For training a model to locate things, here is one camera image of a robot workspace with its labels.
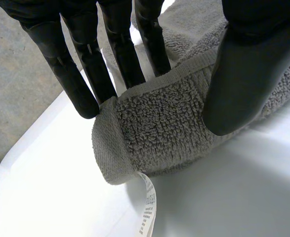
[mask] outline terry cloth texture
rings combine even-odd
[[[226,25],[220,2],[181,2],[176,1],[163,15],[169,21],[161,21],[167,51],[176,66],[106,101],[95,120],[95,158],[110,184],[126,182],[135,171],[149,176],[175,172],[239,132],[218,137],[202,121],[216,47]],[[138,56],[140,61],[146,57]],[[257,120],[289,98],[290,67]]]

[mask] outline care label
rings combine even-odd
[[[140,172],[137,173],[146,183],[147,195],[145,208],[142,212],[142,221],[140,227],[137,229],[136,237],[151,237],[157,212],[156,190],[147,175]]]

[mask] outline white table surface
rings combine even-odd
[[[144,183],[103,180],[93,122],[62,93],[7,154],[0,237],[134,236]],[[290,103],[206,159],[153,182],[155,237],[290,236]]]

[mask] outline folded towel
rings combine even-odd
[[[218,0],[177,0],[160,20],[174,68],[102,105],[92,143],[108,183],[124,183],[135,171],[149,176],[175,172],[240,131],[218,137],[202,121],[216,49],[227,24],[221,9]],[[148,63],[142,45],[136,50],[140,61]],[[106,55],[107,64],[116,77],[119,71],[111,57]],[[257,120],[289,98],[290,67]]]

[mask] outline gray floor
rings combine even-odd
[[[70,53],[81,69],[64,24],[63,28]],[[100,46],[106,40],[104,31],[103,20],[99,20]],[[37,46],[0,8],[0,162],[61,91]]]

